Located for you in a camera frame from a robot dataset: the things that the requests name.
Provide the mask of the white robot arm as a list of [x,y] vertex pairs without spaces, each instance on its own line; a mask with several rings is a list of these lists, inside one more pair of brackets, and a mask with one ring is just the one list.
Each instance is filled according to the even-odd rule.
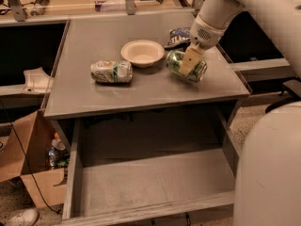
[[[188,75],[228,23],[246,9],[293,67],[301,70],[301,0],[205,0],[180,73]],[[301,226],[301,108],[264,115],[246,137],[236,174],[233,226]]]

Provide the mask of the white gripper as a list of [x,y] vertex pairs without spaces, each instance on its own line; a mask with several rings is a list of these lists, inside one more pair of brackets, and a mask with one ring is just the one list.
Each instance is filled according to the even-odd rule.
[[191,44],[187,47],[179,72],[187,76],[195,66],[203,59],[204,50],[216,46],[225,29],[215,28],[202,20],[198,15],[190,28]]

